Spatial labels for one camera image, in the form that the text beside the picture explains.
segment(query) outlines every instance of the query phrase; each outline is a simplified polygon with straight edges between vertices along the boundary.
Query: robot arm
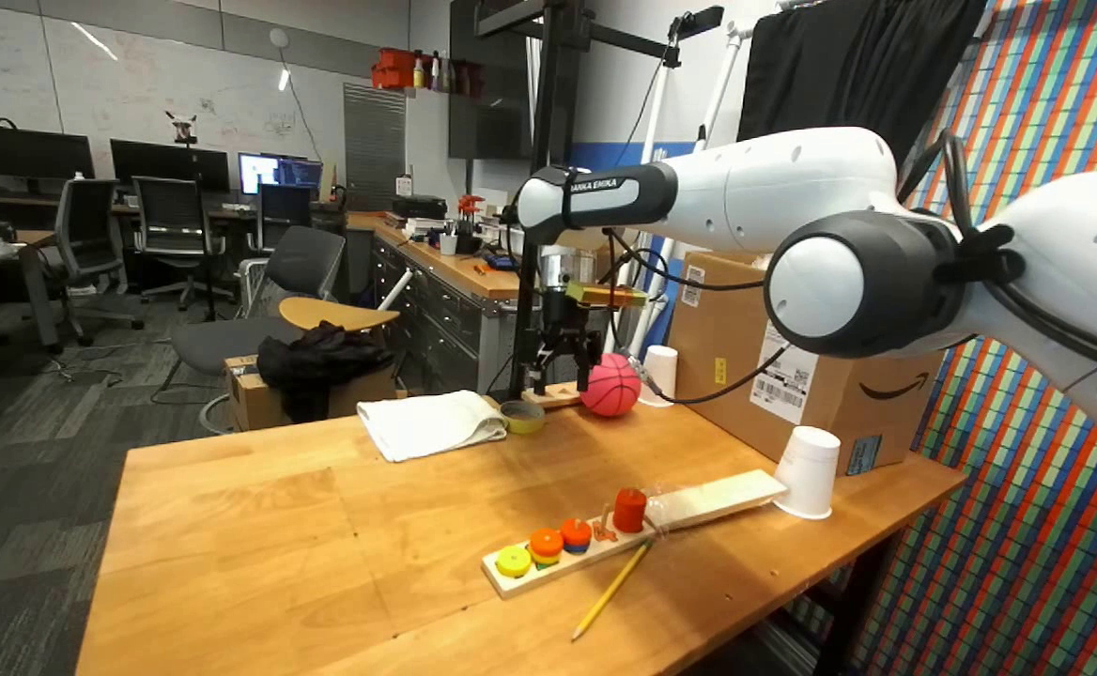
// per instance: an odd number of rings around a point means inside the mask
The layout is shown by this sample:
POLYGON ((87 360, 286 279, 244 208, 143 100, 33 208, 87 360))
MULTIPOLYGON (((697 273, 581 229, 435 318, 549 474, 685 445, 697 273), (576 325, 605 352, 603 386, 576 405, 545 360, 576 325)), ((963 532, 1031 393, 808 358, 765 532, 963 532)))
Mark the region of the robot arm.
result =
POLYGON ((775 326, 836 358, 943 348, 991 333, 1097 420, 1097 172, 1052 182, 956 229, 893 199, 893 159, 866 129, 780 132, 620 172, 538 172, 525 229, 654 227, 775 253, 775 326))

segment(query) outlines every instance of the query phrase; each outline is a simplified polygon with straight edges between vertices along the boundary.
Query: office chair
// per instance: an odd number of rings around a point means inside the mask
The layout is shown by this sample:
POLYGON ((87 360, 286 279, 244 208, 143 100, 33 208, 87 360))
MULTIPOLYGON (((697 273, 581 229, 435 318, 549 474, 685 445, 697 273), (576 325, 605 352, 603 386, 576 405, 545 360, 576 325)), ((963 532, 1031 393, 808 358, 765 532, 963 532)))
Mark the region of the office chair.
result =
MULTIPOLYGON (((296 296, 325 296, 325 302, 335 296, 342 253, 346 253, 346 237, 337 233, 325 233, 308 227, 286 229, 278 248, 263 264, 263 273, 251 273, 251 268, 258 264, 251 259, 244 264, 241 279, 254 291, 241 296, 236 318, 187 325, 172 331, 177 360, 161 391, 172 385, 182 366, 202 377, 222 377, 228 358, 254 358, 258 343, 282 331, 278 308, 263 302, 263 296, 278 296, 268 284, 278 284, 282 295, 296 295, 296 296)), ((199 408, 199 420, 207 432, 222 432, 217 425, 211 425, 211 413, 222 403, 228 403, 228 393, 217 393, 199 408)))
POLYGON ((113 182, 68 182, 53 221, 57 248, 45 253, 64 318, 83 346, 93 343, 83 315, 143 331, 139 315, 110 308, 113 296, 129 295, 123 241, 110 208, 113 182), (80 284, 90 284, 93 296, 75 308, 73 291, 80 284))
POLYGON ((213 318, 213 259, 222 257, 222 241, 213 237, 202 188, 197 182, 172 176, 136 176, 139 194, 139 257, 161 259, 182 269, 186 282, 143 291, 139 296, 182 295, 177 308, 202 291, 207 318, 213 318))
POLYGON ((290 227, 313 227, 316 188, 301 186, 258 186, 254 194, 254 248, 276 253, 290 227))

